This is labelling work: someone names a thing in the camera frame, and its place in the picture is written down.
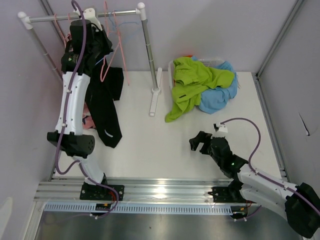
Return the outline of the light blue shorts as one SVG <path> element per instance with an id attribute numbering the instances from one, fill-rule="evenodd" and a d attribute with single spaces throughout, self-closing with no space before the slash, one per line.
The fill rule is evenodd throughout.
<path id="1" fill-rule="evenodd" d="M 198 108 L 207 113 L 214 114 L 215 112 L 223 109 L 229 100 L 233 99 L 238 92 L 238 76 L 233 66 L 228 61 L 221 59 L 200 60 L 196 56 L 191 57 L 194 61 L 200 61 L 207 67 L 212 67 L 219 70 L 228 70 L 233 72 L 234 78 L 231 85 L 227 88 L 216 87 L 214 89 L 207 89 L 201 93 L 201 101 Z"/>

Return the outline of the black shorts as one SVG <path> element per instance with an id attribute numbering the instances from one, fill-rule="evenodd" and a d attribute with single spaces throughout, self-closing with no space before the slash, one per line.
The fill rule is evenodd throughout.
<path id="1" fill-rule="evenodd" d="M 124 74 L 122 68 L 110 67 L 104 81 L 101 81 L 101 68 L 101 65 L 96 65 L 92 71 L 85 103 L 99 138 L 105 146 L 115 148 L 122 138 L 122 132 L 114 101 L 121 98 Z"/>

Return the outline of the lime green shorts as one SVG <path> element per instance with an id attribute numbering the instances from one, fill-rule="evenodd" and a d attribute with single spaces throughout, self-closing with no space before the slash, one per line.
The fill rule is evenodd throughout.
<path id="1" fill-rule="evenodd" d="M 173 60 L 173 66 L 173 104 L 171 111 L 165 116 L 166 123 L 177 120 L 195 106 L 199 106 L 204 91 L 217 87 L 228 88 L 235 78 L 235 74 L 230 70 L 205 66 L 187 56 Z"/>

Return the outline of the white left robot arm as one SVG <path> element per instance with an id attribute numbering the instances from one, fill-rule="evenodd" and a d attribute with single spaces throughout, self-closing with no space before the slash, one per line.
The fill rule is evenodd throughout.
<path id="1" fill-rule="evenodd" d="M 97 200 L 108 196 L 105 173 L 93 154 L 95 137 L 84 134 L 83 110 L 97 57 L 112 51 L 104 27 L 97 20 L 80 19 L 70 24 L 71 40 L 61 58 L 63 93 L 55 130 L 47 140 L 56 147 L 54 167 L 65 175 L 79 165 L 84 182 L 92 185 L 91 194 Z"/>

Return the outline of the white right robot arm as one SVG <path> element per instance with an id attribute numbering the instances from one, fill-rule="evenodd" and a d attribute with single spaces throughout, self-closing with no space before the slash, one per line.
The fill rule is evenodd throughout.
<path id="1" fill-rule="evenodd" d="M 221 172 L 232 182 L 228 196 L 234 202 L 242 199 L 261 205 L 284 218 L 304 238 L 312 238 L 320 227 L 320 198 L 307 183 L 296 185 L 273 177 L 234 154 L 224 137 L 200 131 L 189 140 L 190 149 L 210 156 Z"/>

